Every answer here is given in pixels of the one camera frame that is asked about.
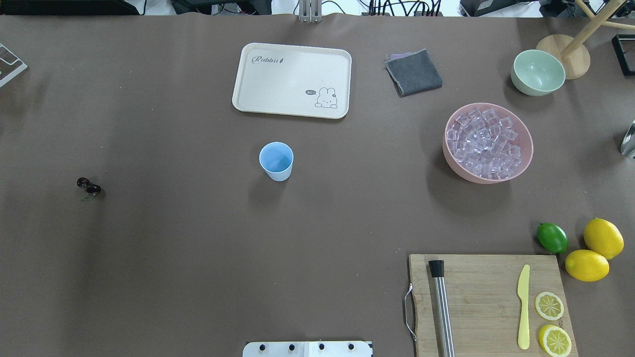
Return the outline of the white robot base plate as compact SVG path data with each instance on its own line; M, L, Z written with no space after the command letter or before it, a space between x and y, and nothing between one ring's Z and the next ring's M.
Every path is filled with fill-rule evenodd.
M243 348L243 357L372 357L367 341L283 341L252 342Z

